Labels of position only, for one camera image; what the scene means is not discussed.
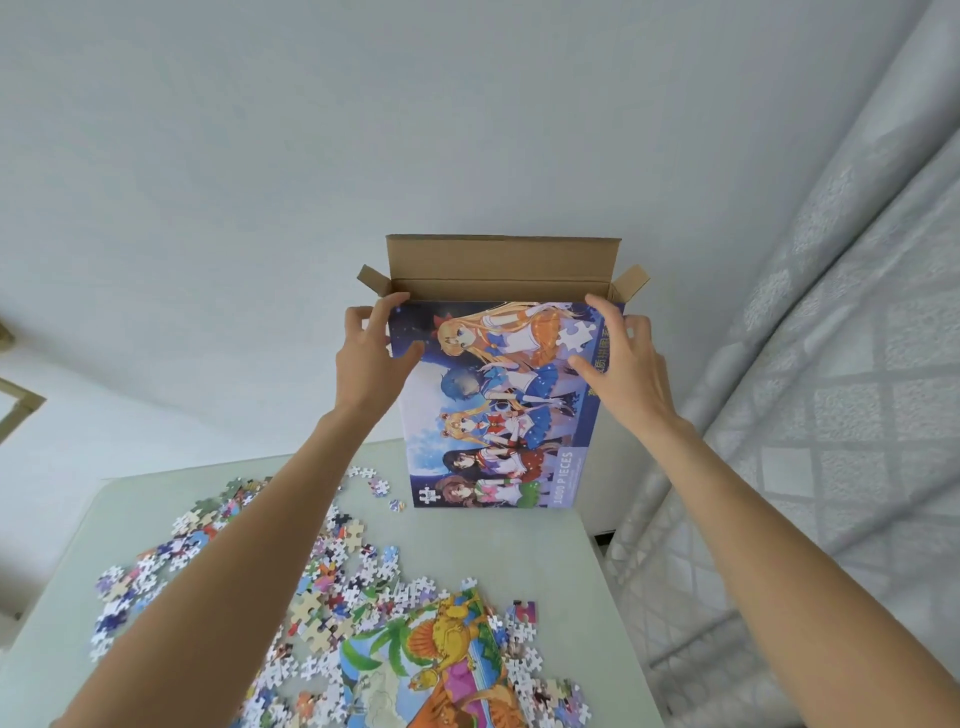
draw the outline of cardboard flap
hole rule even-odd
[[[393,286],[390,279],[379,271],[374,270],[369,265],[365,265],[357,274],[357,280],[371,289],[373,293],[381,299],[393,292]]]
[[[611,283],[611,297],[618,303],[626,303],[647,284],[650,277],[638,265],[630,266]]]
[[[393,280],[610,282],[614,237],[388,235]]]

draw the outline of anime girl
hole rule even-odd
[[[539,483],[521,483],[519,478],[482,478],[473,482],[462,475],[448,475],[438,480],[435,487],[446,502],[465,508],[503,503],[533,508],[540,501]]]
[[[544,471],[553,473],[560,446],[543,443],[536,449],[476,448],[450,450],[444,453],[444,465],[454,474],[479,483],[490,478],[518,478],[529,482]]]
[[[570,307],[571,303],[504,303],[468,316],[434,316],[435,335],[450,356],[469,352],[485,364],[515,361],[541,367],[569,355],[558,337],[562,330],[576,330],[579,323]]]
[[[442,412],[440,419],[442,437],[482,446],[526,448],[536,448],[543,443],[552,424],[549,405],[526,407],[517,402],[516,397],[488,400],[479,407],[461,412]]]
[[[527,447],[535,448],[544,439],[573,435],[577,428],[576,404],[586,383],[576,372],[555,363],[531,369],[513,361],[487,364],[479,371],[449,369],[440,380],[441,391],[452,400],[469,400],[481,395],[491,409],[508,402],[530,417],[534,434],[526,433]]]

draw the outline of white wall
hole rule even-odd
[[[0,606],[103,478],[294,449],[389,232],[623,237],[682,396],[923,6],[8,2],[0,376],[49,401],[0,448]],[[603,418],[591,530],[642,462]]]

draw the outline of blue skirt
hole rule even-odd
[[[557,379],[560,378],[557,365],[545,364],[539,369],[535,369],[534,372],[537,373],[537,378],[530,382],[530,386],[527,387],[527,391],[524,392],[524,394],[530,395],[531,397],[549,397],[553,392],[554,386],[557,384]]]

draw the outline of hand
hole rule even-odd
[[[337,409],[358,411],[376,421],[400,394],[423,356],[423,342],[415,341],[403,356],[391,358],[385,332],[391,309],[409,298],[409,293],[392,293],[373,307],[347,309],[347,338],[337,352]],[[363,328],[367,319],[370,322]]]
[[[567,360],[569,365],[587,381],[617,421],[640,440],[651,428],[683,423],[673,408],[666,360],[654,349],[650,319],[624,319],[615,305],[592,294],[587,295],[587,303],[603,314],[610,331],[610,365],[601,374],[577,355]]]

